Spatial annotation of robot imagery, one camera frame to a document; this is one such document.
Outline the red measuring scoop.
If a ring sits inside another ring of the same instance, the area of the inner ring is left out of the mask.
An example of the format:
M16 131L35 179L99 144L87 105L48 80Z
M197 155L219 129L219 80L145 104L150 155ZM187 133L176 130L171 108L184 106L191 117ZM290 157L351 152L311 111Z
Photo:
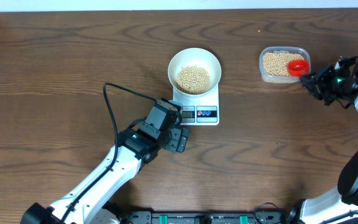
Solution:
M293 60L288 64L287 70L291 76L300 77L309 73L310 63L307 60Z

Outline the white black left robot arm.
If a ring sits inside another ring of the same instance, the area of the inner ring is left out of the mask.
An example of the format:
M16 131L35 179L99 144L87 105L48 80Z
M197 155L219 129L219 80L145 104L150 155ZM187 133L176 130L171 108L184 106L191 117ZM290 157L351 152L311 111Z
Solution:
M104 160L80 184L47 208L33 204L21 223L90 223L159 150L184 151L189 131L180 127L182 111L179 102L157 100L148 117L135 120L117 135Z

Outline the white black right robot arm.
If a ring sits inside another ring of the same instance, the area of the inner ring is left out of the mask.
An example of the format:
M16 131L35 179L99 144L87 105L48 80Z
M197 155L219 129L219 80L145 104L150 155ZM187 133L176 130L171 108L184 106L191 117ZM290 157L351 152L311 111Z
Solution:
M337 101L358 112L358 55L342 57L335 65L300 77L309 93L326 106ZM358 223L358 149L327 192L300 200L286 214L284 223Z

